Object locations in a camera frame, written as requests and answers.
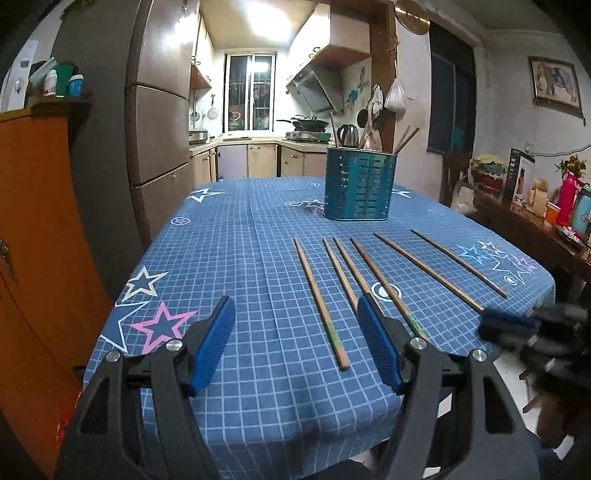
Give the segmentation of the dark window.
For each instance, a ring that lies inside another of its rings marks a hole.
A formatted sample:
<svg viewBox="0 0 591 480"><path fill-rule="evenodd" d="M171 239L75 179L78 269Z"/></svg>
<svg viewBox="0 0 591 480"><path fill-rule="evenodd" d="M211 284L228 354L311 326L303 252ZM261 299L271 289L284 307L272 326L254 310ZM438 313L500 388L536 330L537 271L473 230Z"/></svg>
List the dark window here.
<svg viewBox="0 0 591 480"><path fill-rule="evenodd" d="M477 100L474 49L435 22L429 37L432 87L427 149L441 155L452 150L472 154Z"/></svg>

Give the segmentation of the black wok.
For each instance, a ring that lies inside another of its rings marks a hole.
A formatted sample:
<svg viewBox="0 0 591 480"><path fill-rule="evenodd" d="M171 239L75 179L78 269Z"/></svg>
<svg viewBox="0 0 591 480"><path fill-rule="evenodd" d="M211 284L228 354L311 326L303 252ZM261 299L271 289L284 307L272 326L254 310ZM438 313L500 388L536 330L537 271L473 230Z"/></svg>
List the black wok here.
<svg viewBox="0 0 591 480"><path fill-rule="evenodd" d="M297 132L314 132L322 133L328 127L329 123L324 120L318 120L317 118L308 118L305 116L294 116L290 120L277 119L277 122L290 123L294 126L294 130Z"/></svg>

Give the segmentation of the electric kettle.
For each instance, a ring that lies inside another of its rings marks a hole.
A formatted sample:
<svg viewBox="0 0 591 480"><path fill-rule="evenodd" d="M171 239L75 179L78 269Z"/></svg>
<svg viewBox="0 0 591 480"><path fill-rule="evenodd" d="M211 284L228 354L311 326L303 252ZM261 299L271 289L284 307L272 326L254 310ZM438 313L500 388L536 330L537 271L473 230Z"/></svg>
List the electric kettle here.
<svg viewBox="0 0 591 480"><path fill-rule="evenodd" d="M337 129L339 146L345 148L356 148L359 145L359 130L356 125L342 124Z"/></svg>

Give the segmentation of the white plastic bag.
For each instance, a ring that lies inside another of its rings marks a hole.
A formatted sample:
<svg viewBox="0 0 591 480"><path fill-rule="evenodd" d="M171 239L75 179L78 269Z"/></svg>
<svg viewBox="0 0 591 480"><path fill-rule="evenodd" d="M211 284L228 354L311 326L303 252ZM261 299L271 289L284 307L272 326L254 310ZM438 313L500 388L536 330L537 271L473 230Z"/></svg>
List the white plastic bag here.
<svg viewBox="0 0 591 480"><path fill-rule="evenodd" d="M399 78L391 84L384 101L384 107L393 113L405 113L408 108L406 89Z"/></svg>

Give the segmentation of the range hood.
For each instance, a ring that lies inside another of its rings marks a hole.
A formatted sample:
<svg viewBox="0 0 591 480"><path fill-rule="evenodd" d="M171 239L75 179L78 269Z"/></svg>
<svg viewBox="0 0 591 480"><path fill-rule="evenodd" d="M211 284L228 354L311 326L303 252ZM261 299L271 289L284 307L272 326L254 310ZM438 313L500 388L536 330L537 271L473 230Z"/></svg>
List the range hood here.
<svg viewBox="0 0 591 480"><path fill-rule="evenodd" d="M308 106L311 114L338 113L344 108L342 77L337 72L308 66L295 74L286 88Z"/></svg>

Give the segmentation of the black product box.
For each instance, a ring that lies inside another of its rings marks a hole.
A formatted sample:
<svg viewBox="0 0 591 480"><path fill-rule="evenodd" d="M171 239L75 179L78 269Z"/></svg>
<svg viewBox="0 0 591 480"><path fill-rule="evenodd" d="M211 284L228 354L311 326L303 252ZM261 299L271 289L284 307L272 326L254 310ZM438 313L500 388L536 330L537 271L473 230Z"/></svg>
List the black product box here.
<svg viewBox="0 0 591 480"><path fill-rule="evenodd" d="M503 199L524 205L528 200L535 174L535 159L528 153L512 148Z"/></svg>

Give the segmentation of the kitchen window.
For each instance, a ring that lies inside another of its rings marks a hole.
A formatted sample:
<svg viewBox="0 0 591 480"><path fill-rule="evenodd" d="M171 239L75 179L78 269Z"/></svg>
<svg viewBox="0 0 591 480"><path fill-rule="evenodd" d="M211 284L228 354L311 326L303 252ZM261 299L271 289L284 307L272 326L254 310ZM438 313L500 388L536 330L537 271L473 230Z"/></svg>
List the kitchen window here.
<svg viewBox="0 0 591 480"><path fill-rule="evenodd" d="M224 131L273 131L275 90L276 54L226 54Z"/></svg>

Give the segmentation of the wooden chair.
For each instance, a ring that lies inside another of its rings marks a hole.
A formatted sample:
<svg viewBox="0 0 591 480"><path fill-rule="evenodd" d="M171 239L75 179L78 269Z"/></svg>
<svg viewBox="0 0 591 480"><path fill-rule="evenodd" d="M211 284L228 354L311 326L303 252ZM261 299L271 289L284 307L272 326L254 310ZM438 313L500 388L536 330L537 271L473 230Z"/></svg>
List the wooden chair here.
<svg viewBox="0 0 591 480"><path fill-rule="evenodd" d="M450 150L442 157L442 182L439 201L451 206L457 183L468 174L471 157L466 153Z"/></svg>

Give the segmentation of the orange wooden cabinet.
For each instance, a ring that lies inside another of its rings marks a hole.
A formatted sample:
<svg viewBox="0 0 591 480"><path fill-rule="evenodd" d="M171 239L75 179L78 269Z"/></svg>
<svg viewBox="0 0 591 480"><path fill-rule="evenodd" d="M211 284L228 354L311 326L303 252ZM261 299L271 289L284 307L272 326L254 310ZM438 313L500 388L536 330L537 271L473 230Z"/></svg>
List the orange wooden cabinet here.
<svg viewBox="0 0 591 480"><path fill-rule="evenodd" d="M111 306L71 175L70 134L89 108L43 100L1 116L1 412L45 475Z"/></svg>

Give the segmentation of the blue star tablecloth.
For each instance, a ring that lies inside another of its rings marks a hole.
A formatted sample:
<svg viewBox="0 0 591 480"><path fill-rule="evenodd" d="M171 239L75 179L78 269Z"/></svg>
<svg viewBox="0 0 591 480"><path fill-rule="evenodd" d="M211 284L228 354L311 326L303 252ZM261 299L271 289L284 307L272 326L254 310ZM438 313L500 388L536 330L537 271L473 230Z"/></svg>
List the blue star tablecloth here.
<svg viewBox="0 0 591 480"><path fill-rule="evenodd" d="M552 276L491 230L410 190L394 186L387 220L325 217L325 183L291 177L221 181L196 187L130 275L88 362L113 349L135 356L181 336L222 296L235 301L235 327L211 385L191 402L225 479L297 479L370 449L390 434L401 400L370 357L322 239L348 265L342 242L385 314L398 309L367 266L363 246L439 349L460 355L481 346L479 317L445 286L373 234L415 255L483 307L518 315L555 296ZM508 294L422 240L448 248ZM329 316L349 357L339 370L305 278L301 241Z"/></svg>

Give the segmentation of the grey refrigerator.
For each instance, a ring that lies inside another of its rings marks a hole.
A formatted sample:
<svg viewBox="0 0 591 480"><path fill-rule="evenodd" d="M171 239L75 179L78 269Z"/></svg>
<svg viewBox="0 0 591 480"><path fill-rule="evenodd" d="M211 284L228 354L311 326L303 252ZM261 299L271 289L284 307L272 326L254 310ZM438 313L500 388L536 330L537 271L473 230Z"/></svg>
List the grey refrigerator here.
<svg viewBox="0 0 591 480"><path fill-rule="evenodd" d="M102 285L116 298L192 187L194 1L74 1L53 54L84 77L90 110L71 147L73 186Z"/></svg>

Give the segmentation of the framed elephant picture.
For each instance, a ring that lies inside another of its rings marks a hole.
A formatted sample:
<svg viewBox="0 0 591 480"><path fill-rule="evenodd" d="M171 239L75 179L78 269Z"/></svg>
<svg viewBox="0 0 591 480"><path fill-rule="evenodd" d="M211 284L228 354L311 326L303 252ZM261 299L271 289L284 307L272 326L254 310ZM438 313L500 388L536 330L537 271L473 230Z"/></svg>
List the framed elephant picture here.
<svg viewBox="0 0 591 480"><path fill-rule="evenodd" d="M533 103L583 118L575 66L572 63L529 56Z"/></svg>

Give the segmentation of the gold wall clock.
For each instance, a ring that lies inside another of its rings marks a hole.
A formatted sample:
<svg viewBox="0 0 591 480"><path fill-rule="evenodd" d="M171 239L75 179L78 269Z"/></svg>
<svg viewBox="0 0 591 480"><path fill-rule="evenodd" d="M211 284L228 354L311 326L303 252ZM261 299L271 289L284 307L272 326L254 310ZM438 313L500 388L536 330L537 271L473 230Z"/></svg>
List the gold wall clock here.
<svg viewBox="0 0 591 480"><path fill-rule="evenodd" d="M398 0L394 3L394 14L397 20L411 33L426 35L430 30L430 19L427 12L412 0Z"/></svg>

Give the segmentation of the white medicine bottle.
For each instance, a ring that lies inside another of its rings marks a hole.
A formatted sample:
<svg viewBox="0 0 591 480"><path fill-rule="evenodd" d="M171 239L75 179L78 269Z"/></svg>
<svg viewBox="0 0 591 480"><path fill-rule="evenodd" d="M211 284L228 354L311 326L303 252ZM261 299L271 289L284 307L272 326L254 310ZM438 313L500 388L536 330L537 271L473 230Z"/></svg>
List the white medicine bottle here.
<svg viewBox="0 0 591 480"><path fill-rule="evenodd" d="M50 70L45 76L43 83L43 95L55 96L58 83L58 74L55 69Z"/></svg>

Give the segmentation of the wooden chopstick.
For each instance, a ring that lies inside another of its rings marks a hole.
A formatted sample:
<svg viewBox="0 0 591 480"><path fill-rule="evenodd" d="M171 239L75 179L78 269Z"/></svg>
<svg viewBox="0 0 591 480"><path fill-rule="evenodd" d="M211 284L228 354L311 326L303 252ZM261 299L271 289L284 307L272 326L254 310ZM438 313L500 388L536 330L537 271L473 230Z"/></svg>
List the wooden chopstick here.
<svg viewBox="0 0 591 480"><path fill-rule="evenodd" d="M327 239L325 239L325 238L322 239L322 243L324 243L325 250L327 250L327 253L329 255L329 259L332 262L332 267L334 267L335 273L337 273L337 276L339 278L339 282L342 285L342 289L345 291L346 298L348 298L348 300L349 300L349 306L352 308L353 313L358 312L358 299L356 299L356 296L353 293L353 288L352 288L351 284L349 284L349 280L348 280L348 278L346 278L346 274L345 274L344 270L342 270L342 265L339 262L338 257L335 256L335 253L334 253L334 251L332 251L332 248L329 245L329 241Z"/></svg>
<svg viewBox="0 0 591 480"><path fill-rule="evenodd" d="M384 290L387 292L387 294L389 295L391 300L394 302L394 304L396 305L398 310L401 312L404 320L406 321L406 323L410 327L410 329L413 331L413 333L416 336L421 337L425 341L429 342L429 338L428 338L428 335L426 334L426 332L423 330L423 328L421 327L419 322L412 315L410 309L405 304L405 302L402 300L400 295L397 293L397 291L394 289L394 287L390 284L390 282L387 279L387 277L385 276L385 274L379 269L379 267L374 262L374 260L372 258L370 258L370 255L367 253L367 251L363 248L362 245L360 245L360 243L358 241L356 241L355 238L351 237L349 240L351 240L353 247L356 248L356 251L358 251L360 256L363 258L363 261L365 261L367 266L370 268L370 271L372 271L374 273L377 280L379 280L379 282L382 284Z"/></svg>
<svg viewBox="0 0 591 480"><path fill-rule="evenodd" d="M420 128L416 127L410 134L406 135L404 140L394 150L394 155L400 154L406 148L406 146L417 136L419 131L420 131Z"/></svg>
<svg viewBox="0 0 591 480"><path fill-rule="evenodd" d="M462 301L464 301L473 310L475 310L478 313L482 313L484 311L484 307L482 305L480 305L478 302L476 302L474 299L472 299L469 295L467 295L463 290L461 290L459 287L457 287L451 281L447 280L445 277L443 277L438 272L436 272L429 265L427 265L426 263L421 261L415 255L413 255L410 252L408 252L407 250L403 249L398 244L396 244L394 241L388 239L387 237L380 234L379 232L374 231L373 234L377 237L377 239L380 239L386 245L388 245L389 247L394 249L394 251L397 251L398 253L403 255L407 260L412 262L414 265L416 265L418 268L423 270L425 273L427 273L433 279L435 279L440 284L445 286L449 291L451 291L454 295L456 295L458 298L460 298Z"/></svg>
<svg viewBox="0 0 591 480"><path fill-rule="evenodd" d="M304 247L301 245L301 241L297 238L294 238L294 247L297 250L297 257L300 259L301 265L303 266L304 275L308 280L308 286L310 287L311 294L317 304L318 312L320 312L322 323L324 324L325 332L327 332L329 339L329 344L331 344L332 351L335 354L335 361L339 366L339 370L346 371L349 369L349 357L346 354L344 346L342 346L339 334L335 331L334 323L332 323L332 318L329 316L329 310L327 305L325 305L324 298L322 298L320 287L318 287L318 283L315 282L314 273L311 270L310 263L308 263Z"/></svg>
<svg viewBox="0 0 591 480"><path fill-rule="evenodd" d="M415 235L417 235L418 237L420 237L422 240L426 241L427 243L429 243L430 245L432 245L433 247L438 249L439 251L441 251L442 253L444 253L445 255L447 255L448 257L450 257L452 260L454 260L456 263L458 263L459 265L464 267L466 270L470 271L473 275L475 275L477 278L479 278L487 286L492 288L495 292L497 292L499 295L501 295L504 299L508 298L508 294L506 293L505 290L503 290L501 287L499 287L494 282L492 282L488 277L486 277L483 273L481 273L478 269L473 267L467 261L463 260L460 256L456 255L448 248L446 248L446 247L440 245L439 243L437 243L436 241L432 240L430 237L426 236L425 234L423 234L415 229L411 229L410 231L412 233L414 233Z"/></svg>
<svg viewBox="0 0 591 480"><path fill-rule="evenodd" d="M339 138L338 138L338 133L337 133L337 129L335 128L335 116L334 116L334 112L329 112L329 122L331 123L331 127L332 127L332 137L334 137L334 142L335 142L335 148L339 148Z"/></svg>
<svg viewBox="0 0 591 480"><path fill-rule="evenodd" d="M363 133L362 136L360 138L359 141L359 149L365 149L366 148L366 144L370 135L370 130L372 130L372 126L370 125L370 119L367 120L365 128L363 129Z"/></svg>
<svg viewBox="0 0 591 480"><path fill-rule="evenodd" d="M339 239L336 237L334 237L332 240L334 240L335 245L339 249L339 253L341 253L342 258L346 262L346 265L348 265L349 270L351 270L351 273L353 274L353 278L355 278L355 280L356 280L356 284L359 285L359 287L361 288L363 293L370 293L370 287L369 287L367 281L365 280L365 278L363 278L359 269L356 268L356 264L355 264L355 262L353 262L353 258L349 255L348 251L346 251L346 248L342 245L342 242L339 241Z"/></svg>
<svg viewBox="0 0 591 480"><path fill-rule="evenodd" d="M407 125L407 127L405 128L404 133L402 134L402 137L401 137L400 141L394 146L394 152L393 152L394 155L398 155L398 153L402 149L402 146L405 143L406 138L407 138L407 136L410 133L410 129L411 129L411 126L410 125Z"/></svg>

